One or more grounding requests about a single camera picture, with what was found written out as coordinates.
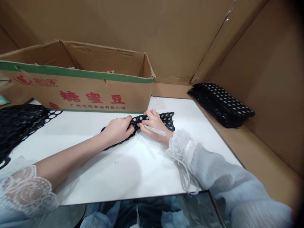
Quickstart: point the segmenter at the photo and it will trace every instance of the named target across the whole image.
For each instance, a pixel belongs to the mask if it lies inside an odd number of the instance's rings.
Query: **marker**
[[[161,130],[158,130],[158,129],[155,129],[155,128],[152,128],[152,127],[149,127],[147,125],[144,125],[146,129],[148,129],[149,131],[152,131],[154,133],[157,133],[159,135],[162,135],[162,136],[166,136],[166,133],[161,131]]]

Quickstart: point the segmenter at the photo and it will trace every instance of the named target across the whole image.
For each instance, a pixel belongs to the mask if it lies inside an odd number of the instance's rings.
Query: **white lace trim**
[[[186,184],[182,180],[182,186],[183,189],[190,194],[198,194],[199,193],[199,184],[195,178],[191,178],[189,173],[189,168],[185,165],[184,162],[186,162],[188,165],[190,165],[191,159],[193,157],[193,152],[191,151],[191,156],[187,157],[187,152],[190,147],[192,147],[189,142],[191,140],[191,136],[188,132],[185,130],[176,130],[173,133],[173,137],[169,140],[169,148],[166,150],[166,155],[173,158],[173,160],[177,161],[179,164],[181,164],[185,171],[186,171],[186,180],[187,180],[187,187]],[[196,187],[196,191],[194,193],[190,192],[190,184],[191,180],[193,181],[193,184]]]
[[[31,165],[5,178],[0,183],[0,207],[20,211],[34,218],[58,207],[52,184],[37,176]]]

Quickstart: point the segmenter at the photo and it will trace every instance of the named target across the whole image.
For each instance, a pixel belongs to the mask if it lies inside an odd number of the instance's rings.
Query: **white tabletop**
[[[173,120],[176,129],[185,129],[209,151],[219,153],[227,162],[241,166],[193,100],[152,97],[149,104],[151,109],[159,113],[175,112]],[[110,120],[126,116],[119,113],[64,111],[19,144],[10,157],[12,161],[20,156],[39,161],[98,134]],[[164,145],[141,132],[129,141],[94,156],[57,190],[61,204],[184,193],[179,170],[163,155],[164,150]],[[63,201],[64,191],[68,187],[69,196]]]

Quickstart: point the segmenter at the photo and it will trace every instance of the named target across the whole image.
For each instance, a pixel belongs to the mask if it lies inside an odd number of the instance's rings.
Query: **black net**
[[[9,163],[9,154],[19,143],[60,113],[35,104],[0,109],[0,169]]]
[[[195,84],[188,94],[226,128],[240,127],[248,117],[255,115],[253,110],[214,83]]]
[[[164,123],[164,125],[170,130],[170,131],[175,131],[175,127],[173,126],[173,120],[172,120],[172,117],[174,115],[174,112],[167,112],[167,113],[162,113],[162,114],[159,114],[160,117],[161,117],[161,120],[162,122]],[[108,147],[107,149],[111,148],[111,147],[114,147],[116,145],[119,145],[119,144],[122,144],[123,142],[125,141],[128,141],[130,138],[132,138],[133,136],[135,136],[136,132],[140,129],[140,127],[137,125],[139,123],[141,123],[143,120],[148,120],[148,116],[146,115],[140,115],[140,116],[137,116],[137,117],[133,117],[133,119],[131,120],[130,122],[130,125],[133,125],[135,131],[128,137],[126,138],[125,140],[123,140],[122,142],[120,143],[117,143],[113,146],[110,146]]]

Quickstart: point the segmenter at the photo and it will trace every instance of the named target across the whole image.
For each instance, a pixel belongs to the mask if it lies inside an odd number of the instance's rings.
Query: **person's right hand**
[[[139,126],[140,126],[140,130],[145,133],[147,136],[151,137],[152,139],[155,139],[157,141],[160,141],[164,144],[166,144],[167,146],[169,146],[169,141],[173,136],[173,132],[171,132],[162,122],[159,113],[156,112],[154,109],[149,111],[145,111],[144,115],[147,115],[149,117],[148,120],[143,120]],[[154,133],[149,131],[148,129],[145,128],[144,125],[147,125],[149,127],[161,130],[163,132],[166,133],[166,136],[162,136],[160,134]]]

